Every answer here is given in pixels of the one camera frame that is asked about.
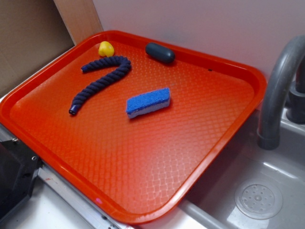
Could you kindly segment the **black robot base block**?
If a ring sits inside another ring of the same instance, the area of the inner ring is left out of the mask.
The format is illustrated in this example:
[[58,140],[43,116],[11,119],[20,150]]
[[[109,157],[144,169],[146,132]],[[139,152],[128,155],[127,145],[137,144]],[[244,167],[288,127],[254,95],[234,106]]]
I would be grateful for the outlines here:
[[0,143],[0,222],[32,196],[40,157],[18,139]]

